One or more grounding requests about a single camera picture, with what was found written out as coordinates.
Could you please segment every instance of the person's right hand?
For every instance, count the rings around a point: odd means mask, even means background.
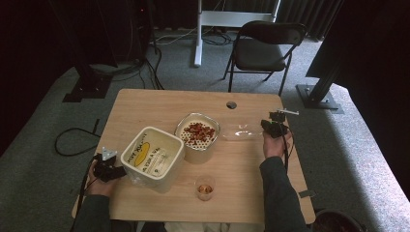
[[[292,137],[292,133],[290,131],[284,136],[286,140],[286,144],[283,142],[282,137],[273,138],[267,132],[263,132],[263,154],[265,155],[265,159],[270,157],[283,157],[284,154],[284,146],[289,147],[289,143],[287,142]]]

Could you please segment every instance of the gray carpet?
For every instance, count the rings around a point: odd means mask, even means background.
[[[194,47],[193,40],[159,45],[162,57],[158,78],[163,88],[227,92],[228,81],[220,78],[231,46],[205,43],[200,68],[193,67]],[[319,47],[320,43],[306,39],[295,50],[282,93],[284,106],[300,111],[299,116],[288,116],[288,121],[295,134],[307,186],[317,193],[312,198],[313,206],[342,210],[369,231],[409,231],[409,202],[348,91],[336,85],[331,88],[344,114],[304,108],[295,86],[317,82],[305,74]],[[155,66],[159,56],[152,47],[147,56]],[[113,70],[101,65],[95,68]],[[269,81],[261,82],[263,76],[238,75],[232,91],[277,94],[280,77],[281,72],[275,73]],[[57,135],[70,128],[92,131],[96,122],[96,134],[101,134],[120,89],[154,88],[152,74],[144,66],[140,72],[116,75],[105,99],[62,102],[77,79],[75,69],[70,69],[55,81],[0,159],[0,231],[68,231],[87,161],[95,151],[74,157],[60,156],[54,149]],[[94,135],[73,130],[60,137],[58,148],[73,154],[98,141]]]

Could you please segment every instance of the small glass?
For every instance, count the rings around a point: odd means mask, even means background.
[[[215,191],[215,179],[210,175],[203,175],[196,178],[195,193],[203,201],[210,200]]]

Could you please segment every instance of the tripod base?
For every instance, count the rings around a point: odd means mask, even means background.
[[[322,101],[312,101],[309,96],[314,85],[296,85],[305,108],[330,109],[334,114],[344,114],[340,104],[336,103],[332,94],[328,92]]]
[[[76,82],[72,92],[64,97],[63,102],[81,102],[82,99],[104,99],[113,76],[95,74],[99,81],[92,89],[84,89],[81,78]]]

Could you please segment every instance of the gray sleeve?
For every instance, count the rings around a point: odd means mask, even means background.
[[[111,231],[109,198],[103,195],[88,195],[75,219],[75,232]]]
[[[265,231],[310,231],[281,158],[267,158],[259,169],[263,180]]]

